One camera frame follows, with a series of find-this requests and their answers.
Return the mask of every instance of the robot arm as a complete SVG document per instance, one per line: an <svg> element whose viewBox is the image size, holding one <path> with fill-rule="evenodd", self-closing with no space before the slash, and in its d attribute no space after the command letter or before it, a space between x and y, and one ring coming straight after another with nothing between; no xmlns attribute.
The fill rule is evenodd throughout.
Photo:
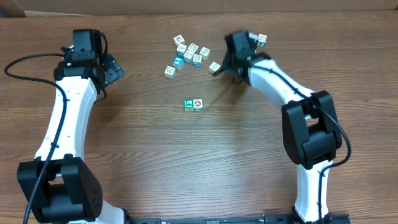
<svg viewBox="0 0 398 224"><path fill-rule="evenodd" d="M330 95L325 91L314 93L303 87L284 73L270 56L256 54L258 37L252 33L239 31L225 39L228 51L223 65L214 75L226 72L233 76L234 82L245 81L282 110L284 146L297 165L297 199L293 215L299 223L324 219L325 215L330 215L326 205L328 170L322 181L322 217L318 212L319 173L333 163L335 151L341 147L341 136L311 102L317 102L337 120ZM305 120L311 118L319 118L319 121L308 127Z"/></svg>
<svg viewBox="0 0 398 224"><path fill-rule="evenodd" d="M102 51L101 36L105 40ZM84 163L84 141L91 108L97 94L124 75L108 54L107 41L100 31L73 31L73 46L63 47L64 60L54 70L54 79L67 96L67 110L57 147L46 167L46 175L35 193L32 212L40 223L125 223L123 209L113 207L102 198L101 184ZM37 174L43 169L63 110L63 97L57 89L49 128L31 162L22 162L17 179L29 200ZM50 184L61 177L63 184Z"/></svg>
<svg viewBox="0 0 398 224"><path fill-rule="evenodd" d="M84 161L84 143L87 130L88 117L95 100L97 91L91 78L65 77L57 84L62 87L68 98L65 122L51 160L63 159L65 154L80 157ZM49 128L43 143L36 152L35 158L40 157L45 161L50 151L50 144L54 139L55 131L62 110L62 95L59 90L55 93L55 104L52 111Z"/></svg>
<svg viewBox="0 0 398 224"><path fill-rule="evenodd" d="M312 90L303 87L295 82L292 78L286 75L272 59L264 59L254 64L257 67L272 69L281 74L290 84L301 91L307 97L311 96ZM278 109L282 109L290 101L300 101L303 98L298 96L291 87L287 86L279 77L274 74L262 70L260 68L249 68L248 71L250 85L260 90L267 96L267 99ZM332 161L323 161L315 164L312 169L307 170L303 165L297 166L297 199L295 202L295 211L300 218L306 222L315 222L319 219L318 216L318 183L319 172L326 166L330 165ZM326 187L328 179L327 170L323 178L322 186L322 214L323 217L328 213L326 205Z"/></svg>

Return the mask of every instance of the green cube face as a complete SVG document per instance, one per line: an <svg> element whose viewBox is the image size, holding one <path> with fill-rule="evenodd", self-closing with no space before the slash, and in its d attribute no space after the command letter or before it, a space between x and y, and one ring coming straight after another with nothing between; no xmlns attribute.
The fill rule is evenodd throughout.
<svg viewBox="0 0 398 224"><path fill-rule="evenodd" d="M193 100L185 100L184 101L184 110L185 111L193 111Z"/></svg>

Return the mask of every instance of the cardboard box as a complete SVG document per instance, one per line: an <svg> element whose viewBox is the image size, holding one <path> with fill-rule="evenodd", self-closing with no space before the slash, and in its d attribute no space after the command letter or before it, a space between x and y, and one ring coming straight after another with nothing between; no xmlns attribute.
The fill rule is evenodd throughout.
<svg viewBox="0 0 398 224"><path fill-rule="evenodd" d="M84 15L393 10L396 0L13 0L23 11Z"/></svg>
<svg viewBox="0 0 398 224"><path fill-rule="evenodd" d="M1 0L0 11L7 17L25 17L24 11L20 10L13 0Z"/></svg>

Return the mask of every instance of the wood grain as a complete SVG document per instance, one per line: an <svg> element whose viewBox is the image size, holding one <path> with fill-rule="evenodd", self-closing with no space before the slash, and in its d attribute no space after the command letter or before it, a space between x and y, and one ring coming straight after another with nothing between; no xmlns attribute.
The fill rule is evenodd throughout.
<svg viewBox="0 0 398 224"><path fill-rule="evenodd" d="M349 213L353 223L396 223L397 21L394 11L0 19L0 67L59 52L72 44L73 29L103 31L126 71L93 107L86 135L86 163L107 201L133 217L288 213L296 173L282 144L280 111L260 92L207 72L212 61L222 62L225 34L267 34L265 50L283 70L332 94L353 145L349 162L331 171L331 212ZM186 64L169 80L163 72L178 34L211 56L203 68ZM35 58L12 72L52 79L59 60ZM54 89L0 75L0 96L0 223L21 223L26 199L16 169L43 140ZM204 112L184 113L190 98L202 98ZM342 147L336 160L345 154Z"/></svg>

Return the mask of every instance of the small white cube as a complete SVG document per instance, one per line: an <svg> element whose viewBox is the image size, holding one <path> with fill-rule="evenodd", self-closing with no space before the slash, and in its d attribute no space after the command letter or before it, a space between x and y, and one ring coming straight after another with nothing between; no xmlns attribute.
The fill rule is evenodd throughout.
<svg viewBox="0 0 398 224"><path fill-rule="evenodd" d="M188 47L188 50L194 52L195 54L199 53L199 46L194 43L191 43Z"/></svg>
<svg viewBox="0 0 398 224"><path fill-rule="evenodd" d="M203 101L201 99L193 100L193 110L203 111Z"/></svg>
<svg viewBox="0 0 398 224"><path fill-rule="evenodd" d="M186 61L186 62L188 62L188 63L191 63L192 57L193 57L194 54L195 54L194 52L192 52L192 51L190 51L190 50L187 50L187 51L185 52L185 54L184 54L184 61Z"/></svg>
<svg viewBox="0 0 398 224"><path fill-rule="evenodd" d="M201 54L203 56L204 60L207 60L210 56L210 49L208 49L206 47L202 47L199 54Z"/></svg>
<svg viewBox="0 0 398 224"><path fill-rule="evenodd" d="M177 47L177 55L184 56L187 46L184 44L179 44Z"/></svg>
<svg viewBox="0 0 398 224"><path fill-rule="evenodd" d="M185 44L184 38L180 35L174 37L174 44L176 47L178 47L179 44Z"/></svg>
<svg viewBox="0 0 398 224"><path fill-rule="evenodd" d="M201 55L193 55L192 65L196 67L201 67Z"/></svg>
<svg viewBox="0 0 398 224"><path fill-rule="evenodd" d="M184 67L184 59L175 57L173 62L173 67L178 70L182 70L182 68Z"/></svg>
<svg viewBox="0 0 398 224"><path fill-rule="evenodd" d="M171 78L174 79L175 78L175 68L167 66L166 70L164 71L164 76L166 76L167 78Z"/></svg>
<svg viewBox="0 0 398 224"><path fill-rule="evenodd" d="M258 46L259 47L264 47L266 45L267 42L267 36L264 34L259 34L259 43Z"/></svg>
<svg viewBox="0 0 398 224"><path fill-rule="evenodd" d="M209 67L209 72L211 74L217 72L220 69L221 65L217 64L216 62L213 62L210 67Z"/></svg>

